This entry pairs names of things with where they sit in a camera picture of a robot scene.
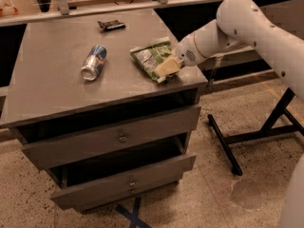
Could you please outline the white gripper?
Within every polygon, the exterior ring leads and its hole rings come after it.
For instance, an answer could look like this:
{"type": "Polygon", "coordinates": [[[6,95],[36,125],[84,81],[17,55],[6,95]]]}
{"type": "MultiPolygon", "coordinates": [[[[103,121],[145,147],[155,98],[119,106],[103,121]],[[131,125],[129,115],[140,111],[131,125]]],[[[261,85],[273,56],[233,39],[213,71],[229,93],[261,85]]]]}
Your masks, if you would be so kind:
{"type": "Polygon", "coordinates": [[[195,34],[185,36],[176,46],[175,55],[170,56],[158,65],[154,73],[159,77],[164,77],[178,72],[182,64],[188,67],[203,63],[206,58],[198,51],[195,41],[195,34]]]}

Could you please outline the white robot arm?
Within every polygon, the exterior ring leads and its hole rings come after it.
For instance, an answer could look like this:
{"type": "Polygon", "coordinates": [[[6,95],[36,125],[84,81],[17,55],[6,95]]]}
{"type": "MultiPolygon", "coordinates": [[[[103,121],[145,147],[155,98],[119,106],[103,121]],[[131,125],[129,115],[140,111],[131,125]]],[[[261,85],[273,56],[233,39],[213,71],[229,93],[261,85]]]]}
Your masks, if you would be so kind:
{"type": "Polygon", "coordinates": [[[303,137],[299,133],[236,142],[232,148],[241,175],[221,147],[209,120],[215,118],[226,135],[256,131],[286,89],[296,96],[290,111],[303,117],[303,46],[301,41],[269,22],[249,0],[221,5],[158,9],[178,38],[215,19],[227,32],[254,47],[272,66],[264,73],[237,76],[204,91],[197,130],[190,141],[194,168],[175,190],[151,195],[166,228],[303,228],[303,137]]]}

